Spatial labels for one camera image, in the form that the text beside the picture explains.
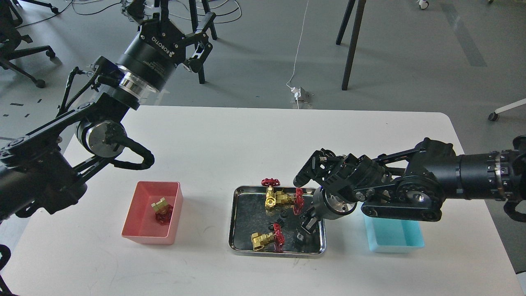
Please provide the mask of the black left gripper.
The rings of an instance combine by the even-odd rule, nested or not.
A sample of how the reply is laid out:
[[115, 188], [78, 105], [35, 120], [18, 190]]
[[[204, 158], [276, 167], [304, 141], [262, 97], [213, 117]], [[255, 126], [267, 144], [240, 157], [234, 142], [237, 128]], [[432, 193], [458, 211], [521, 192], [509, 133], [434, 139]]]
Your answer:
[[[185, 58], [184, 51], [174, 47], [175, 43], [184, 38], [184, 34], [169, 22], [168, 0], [154, 0], [153, 7], [159, 8], [160, 11], [153, 13], [152, 18], [158, 23], [144, 23], [145, 7], [146, 0], [122, 0], [122, 14], [141, 26], [129, 47], [119, 58], [117, 65], [142, 78], [159, 92], [175, 71], [176, 64]], [[212, 26], [215, 17], [214, 12], [206, 13], [196, 31], [183, 39], [185, 46], [191, 44], [197, 46], [194, 54], [183, 62], [184, 67], [190, 72], [201, 71], [205, 60], [212, 52], [213, 46], [209, 42], [206, 31]]]

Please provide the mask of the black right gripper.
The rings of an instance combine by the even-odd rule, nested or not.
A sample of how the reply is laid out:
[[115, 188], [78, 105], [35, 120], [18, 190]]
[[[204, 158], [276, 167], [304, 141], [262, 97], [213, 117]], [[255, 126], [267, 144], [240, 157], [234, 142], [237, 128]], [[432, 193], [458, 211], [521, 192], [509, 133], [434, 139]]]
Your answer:
[[[314, 191], [312, 206], [300, 215], [301, 229], [309, 235], [316, 232], [319, 220], [336, 220], [353, 213], [356, 203], [350, 203], [332, 195], [322, 187]], [[295, 234], [295, 243], [304, 244], [305, 235]]]

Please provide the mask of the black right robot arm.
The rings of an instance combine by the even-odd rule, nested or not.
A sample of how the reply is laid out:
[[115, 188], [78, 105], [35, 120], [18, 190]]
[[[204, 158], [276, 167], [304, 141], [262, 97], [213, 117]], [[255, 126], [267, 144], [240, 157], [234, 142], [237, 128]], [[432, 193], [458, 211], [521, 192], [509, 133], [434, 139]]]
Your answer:
[[504, 201], [505, 213], [524, 222], [516, 210], [525, 200], [525, 136], [513, 149], [456, 155], [451, 143], [428, 137], [410, 150], [381, 154], [336, 155], [316, 150], [293, 180], [295, 187], [319, 184], [312, 203], [301, 214], [301, 227], [314, 232], [323, 219], [344, 217], [362, 203], [368, 217], [436, 222], [447, 199]]

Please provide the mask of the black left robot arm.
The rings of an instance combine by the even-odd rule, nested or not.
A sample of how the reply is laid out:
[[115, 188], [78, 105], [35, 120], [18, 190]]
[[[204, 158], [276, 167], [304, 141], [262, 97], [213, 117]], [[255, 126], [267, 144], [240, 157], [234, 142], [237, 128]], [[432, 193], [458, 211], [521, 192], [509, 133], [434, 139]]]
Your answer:
[[199, 74], [217, 39], [216, 14], [205, 6], [193, 32], [185, 34], [170, 21], [167, 0], [156, 0], [152, 17], [144, 3], [123, 5], [138, 23], [138, 32], [118, 62], [100, 56], [89, 81], [70, 99], [69, 90], [50, 122], [1, 148], [1, 221], [13, 215], [49, 214], [77, 204], [87, 181], [111, 164], [125, 170], [147, 170], [153, 153], [132, 140], [122, 120], [150, 92], [160, 92], [178, 65]]

